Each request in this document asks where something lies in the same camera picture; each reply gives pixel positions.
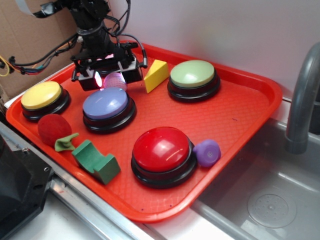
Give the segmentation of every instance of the sink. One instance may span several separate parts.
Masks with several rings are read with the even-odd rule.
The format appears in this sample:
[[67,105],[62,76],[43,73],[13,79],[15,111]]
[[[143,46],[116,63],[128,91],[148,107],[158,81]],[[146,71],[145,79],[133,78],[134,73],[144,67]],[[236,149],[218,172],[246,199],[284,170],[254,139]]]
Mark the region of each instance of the sink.
[[320,138],[295,155],[285,131],[269,119],[192,208],[235,239],[320,239]]

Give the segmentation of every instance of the red button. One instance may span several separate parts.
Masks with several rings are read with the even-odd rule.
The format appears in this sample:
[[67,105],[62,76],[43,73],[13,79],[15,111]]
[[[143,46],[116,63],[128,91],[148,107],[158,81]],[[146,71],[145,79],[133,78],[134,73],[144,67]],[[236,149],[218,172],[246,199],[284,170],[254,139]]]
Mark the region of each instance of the red button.
[[188,137],[173,127],[157,127],[142,134],[134,144],[137,164],[150,172],[167,172],[180,166],[189,155]]

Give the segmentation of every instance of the faucet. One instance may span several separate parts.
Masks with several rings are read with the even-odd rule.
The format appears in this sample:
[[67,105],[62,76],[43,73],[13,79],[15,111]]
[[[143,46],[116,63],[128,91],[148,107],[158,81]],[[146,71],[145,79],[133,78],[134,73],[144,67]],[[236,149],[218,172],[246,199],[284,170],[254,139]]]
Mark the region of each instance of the faucet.
[[307,150],[309,132],[320,132],[320,42],[307,53],[293,92],[285,133],[285,149],[292,154]]

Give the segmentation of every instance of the red tray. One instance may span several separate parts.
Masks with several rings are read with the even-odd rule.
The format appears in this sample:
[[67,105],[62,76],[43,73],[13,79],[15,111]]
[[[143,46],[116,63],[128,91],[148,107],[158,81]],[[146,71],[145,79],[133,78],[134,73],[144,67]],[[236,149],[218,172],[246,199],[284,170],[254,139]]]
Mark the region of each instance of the red tray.
[[[194,58],[145,45],[149,66],[154,59],[175,65]],[[78,82],[71,82],[74,66],[56,73],[48,81],[60,83],[71,96],[71,104],[61,115],[79,136],[72,140],[75,147],[84,140],[93,142],[103,155],[115,155],[121,172],[107,185],[95,180],[76,163],[71,151],[56,152],[44,144],[38,135],[37,123],[22,115],[21,99],[17,99],[6,113],[7,120],[54,161],[65,168],[94,193],[132,221],[158,222],[175,216],[188,208],[235,154],[267,121],[282,101],[282,91],[272,80],[212,63],[221,78],[221,88],[213,98],[199,103],[172,100],[164,81],[149,94],[143,81],[128,85],[137,115],[126,128],[98,135],[87,131],[82,120],[82,105],[92,91],[83,91]],[[205,139],[218,142],[222,157],[211,168],[198,167],[185,183],[169,189],[153,189],[141,185],[131,170],[134,143],[144,132],[161,126],[183,131],[196,145]]]

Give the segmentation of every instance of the purple toy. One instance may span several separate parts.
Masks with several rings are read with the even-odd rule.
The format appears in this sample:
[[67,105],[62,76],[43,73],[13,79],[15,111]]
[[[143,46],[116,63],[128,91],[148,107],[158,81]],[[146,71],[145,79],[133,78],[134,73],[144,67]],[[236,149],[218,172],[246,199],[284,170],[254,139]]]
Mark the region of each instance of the purple toy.
[[221,157],[218,143],[211,139],[200,142],[192,151],[196,154],[198,163],[205,168],[212,167]]

